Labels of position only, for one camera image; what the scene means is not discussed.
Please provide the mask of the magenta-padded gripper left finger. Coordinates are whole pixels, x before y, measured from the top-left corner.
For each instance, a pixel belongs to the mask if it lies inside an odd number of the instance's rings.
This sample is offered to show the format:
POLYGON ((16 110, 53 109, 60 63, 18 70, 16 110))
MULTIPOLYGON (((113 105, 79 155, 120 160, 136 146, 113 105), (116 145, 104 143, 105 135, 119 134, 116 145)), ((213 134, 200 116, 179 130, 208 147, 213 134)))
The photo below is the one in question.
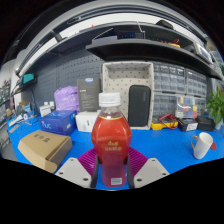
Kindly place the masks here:
POLYGON ((78 158, 70 157, 55 175, 84 188, 95 188, 98 168, 97 154, 90 149, 78 158))

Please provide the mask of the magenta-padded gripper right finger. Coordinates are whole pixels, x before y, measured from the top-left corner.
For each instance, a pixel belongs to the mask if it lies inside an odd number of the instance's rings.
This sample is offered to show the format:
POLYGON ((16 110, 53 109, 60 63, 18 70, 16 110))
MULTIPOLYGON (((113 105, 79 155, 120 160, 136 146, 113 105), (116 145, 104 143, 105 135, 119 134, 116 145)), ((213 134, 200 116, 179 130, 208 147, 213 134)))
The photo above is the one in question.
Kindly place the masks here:
POLYGON ((146 186, 169 175, 156 159, 148 159, 134 148, 129 150, 127 162, 128 185, 131 189, 146 186))

